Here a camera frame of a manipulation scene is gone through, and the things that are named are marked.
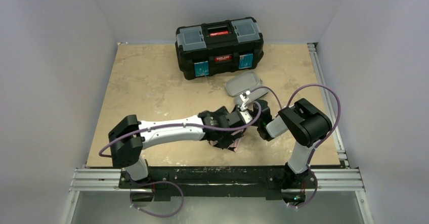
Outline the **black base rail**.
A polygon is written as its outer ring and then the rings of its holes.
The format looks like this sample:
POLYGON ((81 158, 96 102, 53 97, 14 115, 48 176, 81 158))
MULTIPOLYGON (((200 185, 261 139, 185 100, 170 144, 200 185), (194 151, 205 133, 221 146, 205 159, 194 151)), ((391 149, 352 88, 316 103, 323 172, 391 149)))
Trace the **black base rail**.
POLYGON ((306 191, 317 187, 315 174, 294 174, 286 165, 149 167, 149 175, 134 181, 121 171, 118 187, 154 194, 155 201, 171 197, 260 197, 301 204, 306 191))

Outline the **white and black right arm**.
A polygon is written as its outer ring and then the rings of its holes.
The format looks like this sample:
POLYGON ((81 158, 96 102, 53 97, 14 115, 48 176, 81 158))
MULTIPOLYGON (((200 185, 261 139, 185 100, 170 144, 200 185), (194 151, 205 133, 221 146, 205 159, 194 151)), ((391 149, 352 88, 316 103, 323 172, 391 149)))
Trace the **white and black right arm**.
POLYGON ((255 107, 255 111, 261 110, 256 126, 263 140, 271 141, 286 132, 295 139, 291 157, 284 167, 283 185, 287 187, 300 182, 309 173, 315 144, 331 132, 331 120, 306 99, 281 109, 276 117, 272 117, 267 101, 256 101, 260 105, 255 107))

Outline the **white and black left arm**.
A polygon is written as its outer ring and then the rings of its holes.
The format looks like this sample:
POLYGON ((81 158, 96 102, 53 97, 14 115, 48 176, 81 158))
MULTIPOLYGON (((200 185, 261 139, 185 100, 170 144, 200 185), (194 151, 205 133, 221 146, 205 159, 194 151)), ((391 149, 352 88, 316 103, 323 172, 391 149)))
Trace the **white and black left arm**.
POLYGON ((149 176, 148 164, 140 156, 142 150, 178 141, 208 141, 216 147, 229 148, 260 115, 260 111, 238 106, 231 112, 222 106, 215 111, 159 122, 139 121, 136 115, 128 115, 109 132, 109 144, 99 155, 105 157, 104 151, 110 149, 113 167, 125 169, 132 180, 140 181, 149 176))

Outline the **pink and black folding umbrella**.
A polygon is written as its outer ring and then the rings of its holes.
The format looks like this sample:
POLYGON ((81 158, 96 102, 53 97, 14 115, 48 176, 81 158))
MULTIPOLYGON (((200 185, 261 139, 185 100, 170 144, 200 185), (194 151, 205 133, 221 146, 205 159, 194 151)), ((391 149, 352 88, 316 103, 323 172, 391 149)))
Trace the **pink and black folding umbrella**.
POLYGON ((225 136, 221 137, 219 140, 215 141, 208 141, 211 146, 220 148, 220 149, 227 149, 233 152, 236 152, 236 148, 239 145, 240 140, 242 139, 244 135, 243 131, 236 131, 233 133, 227 133, 225 136))

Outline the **black plastic toolbox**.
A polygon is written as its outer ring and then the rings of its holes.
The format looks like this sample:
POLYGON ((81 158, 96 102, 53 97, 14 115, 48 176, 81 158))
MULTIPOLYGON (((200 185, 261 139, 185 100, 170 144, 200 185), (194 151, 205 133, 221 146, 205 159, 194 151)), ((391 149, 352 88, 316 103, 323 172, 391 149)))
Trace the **black plastic toolbox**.
POLYGON ((178 67, 187 80, 254 69, 264 56, 263 46, 263 34, 253 17, 176 30, 178 67))

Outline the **grey umbrella case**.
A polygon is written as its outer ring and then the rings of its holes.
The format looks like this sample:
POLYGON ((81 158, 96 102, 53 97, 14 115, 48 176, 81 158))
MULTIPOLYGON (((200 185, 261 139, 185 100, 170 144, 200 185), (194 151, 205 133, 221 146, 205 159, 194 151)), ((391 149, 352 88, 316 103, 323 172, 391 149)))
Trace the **grey umbrella case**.
POLYGON ((225 84, 225 88, 226 92, 234 98, 234 103, 236 105, 241 105, 243 100, 240 98, 240 94, 262 84, 263 81, 255 72, 246 71, 228 80, 225 84))

